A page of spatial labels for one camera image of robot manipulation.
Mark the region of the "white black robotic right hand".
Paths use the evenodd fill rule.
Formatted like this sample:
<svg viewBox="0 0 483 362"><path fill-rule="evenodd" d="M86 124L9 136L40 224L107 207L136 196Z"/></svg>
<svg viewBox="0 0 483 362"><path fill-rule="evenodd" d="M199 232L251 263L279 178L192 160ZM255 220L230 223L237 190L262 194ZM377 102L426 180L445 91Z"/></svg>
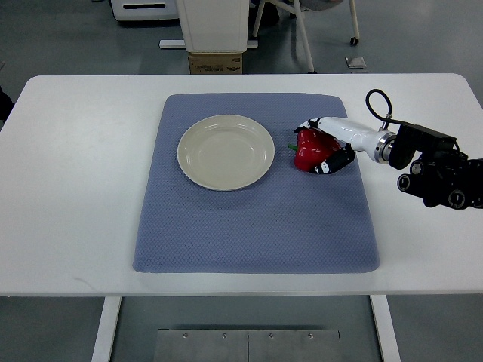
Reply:
<svg viewBox="0 0 483 362"><path fill-rule="evenodd" d="M310 128L331 135L341 145L340 150L315 167L314 174L331 174L342 170L355 160L356 152L365 152L379 164L389 162L390 146L395 141L395 134L387 129L373 130L348 118L322 117L305 121L294 132L297 135L301 130Z"/></svg>

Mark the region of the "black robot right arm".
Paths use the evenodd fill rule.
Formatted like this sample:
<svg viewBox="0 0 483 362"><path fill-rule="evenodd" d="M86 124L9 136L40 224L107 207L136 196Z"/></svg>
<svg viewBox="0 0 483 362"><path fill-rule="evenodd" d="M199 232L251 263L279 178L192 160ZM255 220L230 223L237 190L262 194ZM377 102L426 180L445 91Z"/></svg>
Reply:
<svg viewBox="0 0 483 362"><path fill-rule="evenodd" d="M380 89L370 90L365 103L370 113L383 122L399 126L381 146L376 159L396 170L409 169L397 180L399 191L423 200L426 207L439 205L454 210L482 208L482 160L470 159L460 151L455 137L427 127L395 120L390 98Z"/></svg>

